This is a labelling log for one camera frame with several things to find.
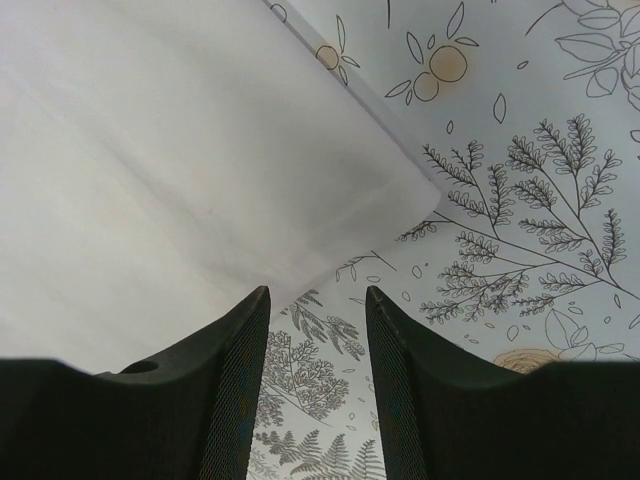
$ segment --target branch drawing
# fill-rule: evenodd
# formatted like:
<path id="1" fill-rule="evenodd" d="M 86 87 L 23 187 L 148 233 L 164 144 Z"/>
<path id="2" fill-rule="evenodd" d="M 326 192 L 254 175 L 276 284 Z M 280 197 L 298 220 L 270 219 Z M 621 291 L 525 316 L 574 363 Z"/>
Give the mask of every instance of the branch drawing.
<path id="1" fill-rule="evenodd" d="M 280 313 L 291 315 L 293 325 L 298 331 L 304 333 L 309 341 L 313 341 L 314 338 L 322 343 L 326 343 L 327 339 L 331 340 L 340 354 L 346 351 L 360 361 L 360 357 L 365 354 L 365 349 L 358 342 L 360 334 L 356 327 L 336 316 L 329 315 L 326 319 L 322 319 L 307 308 L 311 303 L 322 307 L 322 303 L 315 298 L 318 294 L 317 290 L 309 290 Z"/>
<path id="2" fill-rule="evenodd" d="M 375 440 L 366 440 L 351 459 L 345 434 L 337 435 L 324 452 L 318 443 L 319 430 L 309 432 L 298 443 L 291 431 L 284 437 L 277 432 L 257 433 L 255 439 L 280 456 L 280 465 L 297 463 L 291 475 L 305 475 L 301 480 L 377 480 L 385 478 L 384 464 L 375 450 Z"/>
<path id="3" fill-rule="evenodd" d="M 310 340 L 293 346 L 286 332 L 269 333 L 256 425 L 282 425 L 285 403 L 318 421 L 345 403 L 349 382 L 335 378 L 334 365 L 317 354 Z"/>
<path id="4" fill-rule="evenodd" d="M 380 255 L 378 255 L 376 252 L 372 250 L 371 252 L 369 252 L 369 254 L 360 255 L 359 257 L 354 257 L 348 262 L 345 262 L 345 264 L 342 265 L 341 267 L 338 267 L 336 269 L 336 282 L 340 281 L 340 279 L 342 278 L 341 272 L 343 272 L 344 270 L 349 271 L 349 274 L 351 275 L 351 279 L 355 282 L 358 279 L 358 271 L 356 270 L 356 265 L 367 258 L 375 258 L 377 260 L 380 260 L 382 263 L 384 263 L 387 267 L 389 267 L 394 272 L 398 271 L 393 265 L 391 265 L 384 258 L 382 258 Z"/>
<path id="5" fill-rule="evenodd" d="M 251 480 L 280 480 L 276 468 L 269 465 L 265 454 L 255 447 L 251 448 L 247 474 Z"/>
<path id="6" fill-rule="evenodd" d="M 519 308 L 521 316 L 537 315 L 553 307 L 558 298 L 593 285 L 606 285 L 640 300 L 637 294 L 618 283 L 612 268 L 626 258 L 622 221 L 615 209 L 608 208 L 604 214 L 602 241 L 596 238 L 593 227 L 587 225 L 584 218 L 585 211 L 601 206 L 613 193 L 610 183 L 616 175 L 612 171 L 622 165 L 622 161 L 610 149 L 601 160 L 596 160 L 595 137 L 584 115 L 570 119 L 567 125 L 566 136 L 543 120 L 534 129 L 535 140 L 514 137 L 505 164 L 491 164 L 487 168 L 484 181 L 489 188 L 480 182 L 478 175 L 484 159 L 480 143 L 469 143 L 465 155 L 452 149 L 451 159 L 425 145 L 428 163 L 457 187 L 448 192 L 449 200 L 468 216 L 484 218 L 488 229 L 488 232 L 482 231 L 436 213 L 436 220 L 425 220 L 399 238 L 415 240 L 428 231 L 435 231 L 437 226 L 433 222 L 463 229 L 455 238 L 461 247 L 459 260 L 438 276 L 444 280 L 444 286 L 437 289 L 444 300 L 425 302 L 421 306 L 420 311 L 430 323 L 442 324 L 457 317 L 477 321 L 486 312 L 500 314 L 510 307 Z M 556 168 L 550 171 L 550 164 Z M 507 167 L 527 177 L 510 183 Z M 585 173 L 588 167 L 592 168 L 590 174 Z M 571 178 L 573 192 L 559 187 L 556 180 L 563 175 Z M 501 231 L 511 224 L 514 213 L 510 207 L 518 201 L 542 215 L 542 218 L 522 218 L 517 222 L 521 229 L 537 237 L 542 250 L 512 243 Z M 501 253 L 503 246 L 536 260 L 525 262 L 522 255 L 505 256 Z M 490 263 L 496 265 L 499 273 L 476 271 L 476 267 Z M 530 287 L 532 274 L 543 268 L 545 273 L 536 275 L 543 293 L 523 296 Z"/>

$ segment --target leaf drawing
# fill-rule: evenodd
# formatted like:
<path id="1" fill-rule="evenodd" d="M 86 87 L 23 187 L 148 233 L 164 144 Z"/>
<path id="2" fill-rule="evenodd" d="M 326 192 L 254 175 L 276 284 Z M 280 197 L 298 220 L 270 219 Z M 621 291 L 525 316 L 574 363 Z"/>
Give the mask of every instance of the leaf drawing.
<path id="1" fill-rule="evenodd" d="M 507 330 L 507 338 L 509 339 L 510 342 L 513 342 L 518 336 L 518 333 L 520 333 L 520 329 L 518 328 L 518 326 L 511 325 L 509 327 L 509 330 Z"/>
<path id="2" fill-rule="evenodd" d="M 604 354 L 620 353 L 624 350 L 624 343 L 612 343 L 611 345 L 598 347 L 596 350 L 598 350 L 598 353 Z"/>
<path id="3" fill-rule="evenodd" d="M 344 53 L 344 49 L 347 45 L 347 34 L 344 28 L 344 22 L 339 15 L 336 15 L 336 22 L 338 24 L 338 44 L 340 45 L 340 53 Z"/>
<path id="4" fill-rule="evenodd" d="M 280 476 L 275 466 L 267 463 L 264 453 L 259 451 L 255 447 L 251 447 L 251 454 L 249 455 L 248 473 L 252 475 L 252 478 L 257 478 L 259 475 L 264 480 L 279 480 Z"/>
<path id="5" fill-rule="evenodd" d="M 472 38 L 469 38 L 469 37 L 456 38 L 455 42 L 459 43 L 460 45 L 466 45 L 467 47 L 479 47 L 480 46 L 480 44 L 478 44 L 478 42 L 476 42 L 475 40 L 473 40 Z"/>
<path id="6" fill-rule="evenodd" d="M 443 285 L 436 291 L 443 300 L 421 303 L 420 312 L 431 324 L 456 318 L 477 321 L 489 312 L 498 315 L 511 307 L 519 308 L 523 317 L 539 315 L 553 309 L 558 298 L 593 285 L 614 289 L 616 302 L 621 292 L 640 300 L 614 275 L 613 267 L 627 256 L 617 212 L 612 208 L 605 211 L 602 240 L 583 218 L 585 211 L 599 207 L 613 193 L 611 185 L 617 178 L 613 172 L 622 165 L 611 149 L 596 155 L 592 130 L 584 115 L 567 121 L 566 134 L 545 119 L 533 130 L 533 139 L 514 136 L 507 161 L 490 162 L 485 179 L 480 177 L 484 155 L 479 142 L 470 142 L 466 151 L 452 148 L 449 157 L 425 145 L 427 162 L 453 185 L 447 192 L 449 201 L 477 219 L 476 223 L 465 224 L 464 220 L 436 212 L 399 238 L 416 240 L 445 223 L 462 229 L 455 237 L 460 244 L 458 260 L 438 275 Z M 521 180 L 511 182 L 509 169 L 520 172 Z M 558 183 L 563 176 L 568 181 Z M 537 218 L 519 219 L 517 225 L 537 240 L 538 249 L 511 242 L 502 234 L 502 229 L 512 223 L 515 214 L 511 207 L 516 204 L 527 205 L 537 214 Z M 483 271 L 489 264 L 493 267 Z M 533 278 L 543 292 L 525 296 L 531 274 L 538 269 L 540 273 Z M 573 311 L 581 312 L 577 307 Z M 553 312 L 562 318 L 556 310 Z M 585 331 L 573 338 L 574 343 L 579 342 L 575 345 L 570 344 L 571 335 L 563 334 L 560 342 L 551 324 L 549 332 L 557 348 L 585 343 Z M 590 355 L 590 351 L 577 353 Z"/>
<path id="7" fill-rule="evenodd" d="M 562 0 L 562 3 L 576 15 L 584 15 L 607 6 L 606 0 Z"/>
<path id="8" fill-rule="evenodd" d="M 307 300 L 322 306 L 313 297 Z M 311 312 L 305 305 L 309 305 L 309 303 L 305 301 L 305 296 L 303 295 L 303 297 L 289 305 L 283 313 L 291 315 L 293 325 L 297 330 L 302 331 L 309 341 L 319 340 L 322 343 L 326 343 L 327 340 L 330 340 L 338 353 L 343 354 L 346 351 L 354 359 L 360 360 L 360 357 L 365 354 L 365 350 L 357 341 L 359 333 L 356 328 L 340 317 L 327 316 L 326 319 L 322 319 Z"/>
<path id="9" fill-rule="evenodd" d="M 587 97 L 599 98 L 611 95 L 618 84 L 618 71 L 615 68 L 605 68 L 596 71 L 587 83 Z"/>
<path id="10" fill-rule="evenodd" d="M 507 100 L 504 98 L 504 95 L 500 93 L 493 104 L 493 118 L 495 118 L 499 124 L 502 124 L 506 116 Z"/>
<path id="11" fill-rule="evenodd" d="M 375 450 L 375 440 L 366 440 L 351 458 L 345 434 L 337 435 L 323 452 L 318 438 L 320 432 L 309 432 L 298 443 L 291 431 L 281 437 L 277 432 L 256 433 L 254 438 L 269 448 L 269 453 L 280 457 L 280 465 L 297 463 L 291 475 L 308 473 L 302 480 L 378 480 L 384 478 L 383 463 Z"/>
<path id="12" fill-rule="evenodd" d="M 624 55 L 624 68 L 630 77 L 640 72 L 640 46 L 633 45 Z"/>
<path id="13" fill-rule="evenodd" d="M 454 35 L 458 33 L 458 30 L 462 26 L 463 20 L 464 20 L 464 2 L 460 2 L 460 5 L 458 5 L 458 8 L 456 9 L 455 13 L 453 14 L 451 19 L 449 20 L 449 23 L 447 24 L 447 38 L 449 40 L 451 40 L 454 37 Z"/>
<path id="14" fill-rule="evenodd" d="M 358 62 L 356 62 L 353 58 L 349 57 L 348 55 L 343 55 L 342 61 L 344 63 L 351 65 L 352 67 L 360 68 L 360 65 L 358 64 Z"/>
<path id="15" fill-rule="evenodd" d="M 578 22 L 594 30 L 606 30 L 620 21 L 620 14 L 612 8 L 599 8 L 585 13 L 578 18 Z"/>
<path id="16" fill-rule="evenodd" d="M 578 345 L 583 344 L 589 338 L 589 330 L 587 327 L 580 327 L 578 330 L 573 332 L 571 338 L 569 339 L 569 343 L 572 347 L 577 347 Z"/>
<path id="17" fill-rule="evenodd" d="M 640 32 L 640 6 L 628 8 L 624 12 L 622 12 L 622 16 L 620 18 L 620 23 L 622 28 L 620 30 L 620 35 L 622 37 L 628 37 L 630 35 L 635 35 Z"/>
<path id="18" fill-rule="evenodd" d="M 545 320 L 545 333 L 549 343 L 559 350 L 571 348 L 571 337 L 578 331 L 578 324 L 569 316 L 551 309 Z"/>
<path id="19" fill-rule="evenodd" d="M 409 46 L 409 51 L 411 52 L 411 56 L 413 56 L 414 60 L 420 65 L 424 65 L 422 47 L 420 46 L 418 39 L 411 32 L 407 32 L 407 45 Z"/>
<path id="20" fill-rule="evenodd" d="M 360 262 L 362 262 L 363 260 L 366 260 L 366 259 L 379 260 L 382 263 L 384 263 L 387 267 L 389 267 L 391 270 L 393 270 L 394 272 L 398 271 L 393 265 L 391 265 L 384 258 L 382 258 L 380 255 L 378 255 L 376 252 L 374 252 L 372 250 L 369 254 L 360 255 L 358 257 L 354 257 L 351 260 L 345 262 L 341 267 L 338 267 L 336 269 L 336 282 L 339 282 L 340 279 L 342 278 L 340 272 L 342 272 L 343 270 L 349 270 L 349 272 L 351 274 L 351 279 L 355 282 L 358 279 L 358 273 L 357 273 L 357 270 L 356 270 L 356 265 L 358 265 Z"/>
<path id="21" fill-rule="evenodd" d="M 568 348 L 562 351 L 558 356 L 560 357 L 560 360 L 564 361 L 593 361 L 597 358 L 598 352 L 593 343 L 588 343 L 586 345 Z"/>
<path id="22" fill-rule="evenodd" d="M 615 51 L 613 41 L 601 33 L 579 33 L 556 38 L 556 42 L 565 52 L 590 63 L 602 62 Z"/>
<path id="23" fill-rule="evenodd" d="M 640 323 L 640 314 L 638 314 L 638 316 L 631 321 L 631 323 L 629 324 L 629 330 L 636 328 L 639 323 Z"/>
<path id="24" fill-rule="evenodd" d="M 349 85 L 349 77 L 347 77 L 347 71 L 342 65 L 338 65 L 338 72 L 340 73 L 340 78 L 342 79 L 344 84 Z"/>
<path id="25" fill-rule="evenodd" d="M 393 98 L 393 97 L 397 97 L 398 95 L 402 95 L 407 90 L 407 88 L 409 88 L 410 85 L 411 85 L 411 80 L 405 80 L 404 82 L 399 83 L 398 85 L 393 87 L 391 90 L 389 90 L 385 95 L 385 97 Z"/>
<path id="26" fill-rule="evenodd" d="M 315 420 L 325 419 L 345 403 L 349 382 L 335 378 L 334 365 L 316 359 L 317 354 L 318 348 L 310 340 L 294 346 L 286 332 L 269 333 L 262 394 L 263 397 L 275 399 L 262 401 L 266 407 L 259 410 L 257 424 L 281 424 L 280 407 L 284 402 Z"/>

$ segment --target black mesh panel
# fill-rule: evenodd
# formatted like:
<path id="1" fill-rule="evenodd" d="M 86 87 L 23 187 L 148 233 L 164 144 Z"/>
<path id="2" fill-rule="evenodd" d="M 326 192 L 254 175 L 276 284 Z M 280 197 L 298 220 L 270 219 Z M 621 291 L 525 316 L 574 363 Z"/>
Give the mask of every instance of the black mesh panel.
<path id="1" fill-rule="evenodd" d="M 224 358 L 200 480 L 245 478 L 262 377 L 268 314 L 249 318 Z"/>
<path id="2" fill-rule="evenodd" d="M 375 306 L 367 312 L 371 366 L 389 480 L 425 480 L 418 423 L 403 348 Z"/>

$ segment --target yellow flower illustration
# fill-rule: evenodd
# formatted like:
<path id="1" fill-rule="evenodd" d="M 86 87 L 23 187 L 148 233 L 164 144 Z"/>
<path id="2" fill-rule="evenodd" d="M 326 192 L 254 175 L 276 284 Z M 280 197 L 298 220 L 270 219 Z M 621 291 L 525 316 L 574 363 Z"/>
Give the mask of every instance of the yellow flower illustration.
<path id="1" fill-rule="evenodd" d="M 498 355 L 493 363 L 514 372 L 530 373 L 549 362 L 558 360 L 558 356 L 548 350 L 522 349 Z"/>

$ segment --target leaf sprig drawing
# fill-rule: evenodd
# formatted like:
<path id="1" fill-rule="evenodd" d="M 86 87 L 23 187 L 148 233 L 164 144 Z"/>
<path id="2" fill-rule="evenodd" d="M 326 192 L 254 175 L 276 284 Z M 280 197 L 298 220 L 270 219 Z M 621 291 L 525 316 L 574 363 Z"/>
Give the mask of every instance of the leaf sprig drawing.
<path id="1" fill-rule="evenodd" d="M 273 465 L 269 465 L 264 453 L 255 447 L 251 448 L 249 456 L 248 478 L 251 480 L 279 480 L 278 471 Z"/>
<path id="2" fill-rule="evenodd" d="M 360 255 L 358 257 L 354 257 L 348 262 L 345 262 L 344 265 L 342 265 L 341 267 L 338 267 L 336 269 L 336 282 L 339 282 L 342 279 L 342 275 L 345 270 L 349 272 L 349 275 L 351 276 L 351 280 L 353 280 L 354 282 L 358 280 L 358 271 L 356 269 L 356 265 L 358 265 L 363 260 L 366 260 L 369 258 L 381 261 L 394 272 L 398 271 L 393 265 L 391 265 L 384 258 L 382 258 L 380 255 L 378 255 L 376 252 L 372 250 L 367 255 Z"/>
<path id="3" fill-rule="evenodd" d="M 559 7 L 576 15 L 576 22 L 587 32 L 555 39 L 560 48 L 586 66 L 568 73 L 565 80 L 586 76 L 586 95 L 600 98 L 612 95 L 618 85 L 626 91 L 628 102 L 640 110 L 640 5 L 627 2 L 562 0 L 531 25 L 525 35 L 544 16 Z"/>
<path id="4" fill-rule="evenodd" d="M 313 341 L 315 339 L 322 343 L 326 343 L 327 340 L 330 340 L 340 354 L 347 352 L 354 359 L 359 361 L 360 357 L 365 354 L 365 349 L 358 342 L 360 334 L 356 327 L 346 320 L 336 316 L 329 315 L 323 319 L 307 308 L 311 304 L 322 307 L 322 303 L 315 298 L 318 294 L 319 292 L 317 290 L 309 290 L 295 302 L 291 303 L 289 307 L 281 313 L 283 315 L 291 315 L 293 325 L 298 331 L 304 333 L 309 341 Z"/>
<path id="5" fill-rule="evenodd" d="M 511 307 L 519 308 L 522 316 L 538 315 L 553 307 L 559 297 L 597 284 L 640 300 L 618 283 L 612 269 L 626 258 L 622 221 L 615 209 L 606 210 L 602 234 L 593 232 L 584 218 L 586 211 L 601 206 L 613 193 L 611 183 L 616 174 L 612 172 L 622 161 L 610 149 L 601 159 L 596 158 L 595 136 L 584 115 L 568 120 L 566 135 L 547 120 L 533 132 L 535 140 L 515 136 L 505 164 L 491 165 L 486 179 L 478 175 L 483 146 L 477 141 L 467 146 L 469 153 L 465 156 L 452 149 L 451 160 L 425 145 L 427 161 L 457 187 L 448 193 L 449 200 L 469 217 L 484 217 L 486 222 L 483 231 L 475 224 L 472 227 L 436 213 L 436 220 L 425 220 L 400 237 L 423 236 L 420 232 L 435 229 L 433 222 L 463 228 L 456 236 L 461 246 L 459 261 L 439 275 L 444 286 L 437 291 L 445 298 L 421 306 L 431 323 L 442 324 L 457 317 L 476 321 L 486 312 L 500 314 Z M 510 183 L 507 167 L 527 177 Z M 571 188 L 560 187 L 557 177 L 561 176 L 571 179 Z M 503 235 L 502 229 L 514 216 L 510 207 L 518 202 L 538 212 L 537 217 L 523 218 L 517 224 L 537 239 L 539 249 L 509 242 Z M 503 255 L 502 247 L 520 254 Z M 494 264 L 491 273 L 476 270 L 490 263 Z M 543 268 L 544 275 L 532 276 Z M 537 277 L 541 291 L 526 297 L 523 294 L 531 288 L 530 276 Z"/>
<path id="6" fill-rule="evenodd" d="M 311 340 L 294 346 L 286 332 L 269 333 L 256 425 L 282 425 L 286 403 L 318 421 L 345 403 L 349 382 L 335 378 L 334 365 L 317 354 Z"/>
<path id="7" fill-rule="evenodd" d="M 272 431 L 258 433 L 255 439 L 270 447 L 269 452 L 280 457 L 280 465 L 297 463 L 291 475 L 305 475 L 300 480 L 377 480 L 385 478 L 383 462 L 375 450 L 375 440 L 366 440 L 351 459 L 345 434 L 337 435 L 326 451 L 318 443 L 319 430 L 309 432 L 302 442 L 296 442 L 288 431 L 284 437 Z"/>

